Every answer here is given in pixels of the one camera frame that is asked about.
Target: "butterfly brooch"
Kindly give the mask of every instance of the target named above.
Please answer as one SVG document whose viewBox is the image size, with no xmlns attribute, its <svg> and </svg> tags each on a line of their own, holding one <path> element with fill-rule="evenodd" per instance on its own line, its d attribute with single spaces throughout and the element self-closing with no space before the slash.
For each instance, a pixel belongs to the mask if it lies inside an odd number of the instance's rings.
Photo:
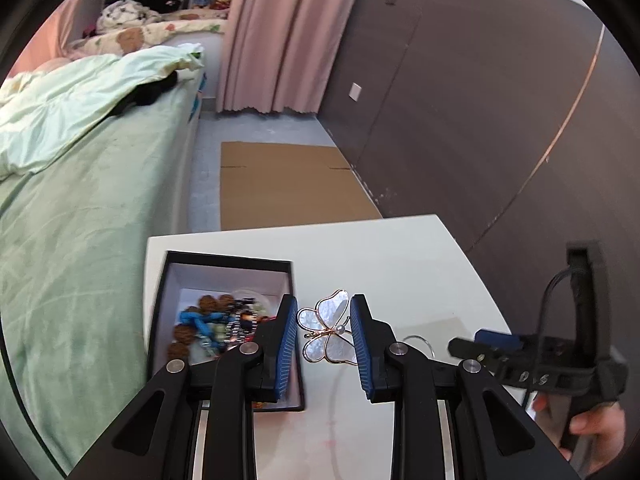
<svg viewBox="0 0 640 480">
<path fill-rule="evenodd" d="M 332 364 L 357 365 L 353 343 L 345 338 L 351 335 L 347 329 L 349 316 L 340 322 L 350 304 L 346 290 L 336 290 L 328 298 L 316 303 L 315 308 L 301 308 L 296 321 L 309 339 L 302 349 L 302 356 L 310 363 L 325 359 Z"/>
</svg>

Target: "dark brown wall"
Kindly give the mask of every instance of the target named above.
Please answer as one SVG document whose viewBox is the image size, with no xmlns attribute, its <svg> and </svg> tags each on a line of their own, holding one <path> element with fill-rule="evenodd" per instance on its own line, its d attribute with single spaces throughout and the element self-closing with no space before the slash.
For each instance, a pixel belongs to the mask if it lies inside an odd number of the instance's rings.
<svg viewBox="0 0 640 480">
<path fill-rule="evenodd" d="M 602 24 L 569 0 L 357 0 L 319 113 L 384 216 L 436 213 L 514 332 L 532 332 L 570 240 L 601 240 L 623 399 L 640 419 L 640 77 L 606 33 L 593 77 L 556 135 Z M 361 97 L 348 97 L 351 83 Z M 551 332 L 572 336 L 568 286 Z"/>
</svg>

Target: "wire ring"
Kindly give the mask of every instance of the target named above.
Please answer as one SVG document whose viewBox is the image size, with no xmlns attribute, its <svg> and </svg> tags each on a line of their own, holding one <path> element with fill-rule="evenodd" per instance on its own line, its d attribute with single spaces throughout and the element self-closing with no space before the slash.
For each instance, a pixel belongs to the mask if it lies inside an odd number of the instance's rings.
<svg viewBox="0 0 640 480">
<path fill-rule="evenodd" d="M 405 337 L 404 339 L 402 339 L 402 342 L 406 343 L 409 339 L 419 339 L 420 341 L 422 341 L 423 343 L 425 343 L 425 345 L 427 345 L 429 347 L 429 350 L 431 351 L 431 357 L 433 359 L 436 358 L 436 352 L 433 351 L 433 346 L 431 346 L 431 343 L 429 343 L 425 338 L 423 338 L 421 335 L 408 335 L 407 337 Z"/>
</svg>

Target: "black box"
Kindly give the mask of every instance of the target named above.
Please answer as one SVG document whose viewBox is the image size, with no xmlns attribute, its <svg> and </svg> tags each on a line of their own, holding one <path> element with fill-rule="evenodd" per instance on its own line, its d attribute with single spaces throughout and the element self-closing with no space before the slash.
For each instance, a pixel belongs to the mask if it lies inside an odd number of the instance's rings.
<svg viewBox="0 0 640 480">
<path fill-rule="evenodd" d="M 294 294 L 291 262 L 168 251 L 154 301 L 147 380 L 167 362 L 166 349 L 173 341 L 174 326 L 181 311 L 196 305 L 205 294 L 218 297 L 240 289 L 252 290 L 269 300 L 268 310 L 275 316 L 282 296 Z M 305 409 L 300 358 L 300 345 L 296 341 L 286 396 L 276 404 L 264 404 L 256 411 L 301 412 Z"/>
</svg>

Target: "metal screw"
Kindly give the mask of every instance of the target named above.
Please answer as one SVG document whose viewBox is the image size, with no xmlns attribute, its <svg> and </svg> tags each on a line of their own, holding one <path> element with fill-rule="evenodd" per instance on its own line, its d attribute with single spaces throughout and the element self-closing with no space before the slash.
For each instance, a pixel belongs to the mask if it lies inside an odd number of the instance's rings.
<svg viewBox="0 0 640 480">
<path fill-rule="evenodd" d="M 245 355 L 255 354 L 258 351 L 258 343 L 254 343 L 253 341 L 249 341 L 247 343 L 242 343 L 240 345 L 240 353 Z"/>
<path fill-rule="evenodd" d="M 184 361 L 182 359 L 174 359 L 166 364 L 166 371 L 170 374 L 177 374 L 184 370 Z"/>
<path fill-rule="evenodd" d="M 409 351 L 409 347 L 404 343 L 391 343 L 391 345 L 389 345 L 389 351 L 393 355 L 404 355 Z"/>
<path fill-rule="evenodd" d="M 462 363 L 462 367 L 470 374 L 477 374 L 482 368 L 482 365 L 475 359 L 467 359 Z"/>
</svg>

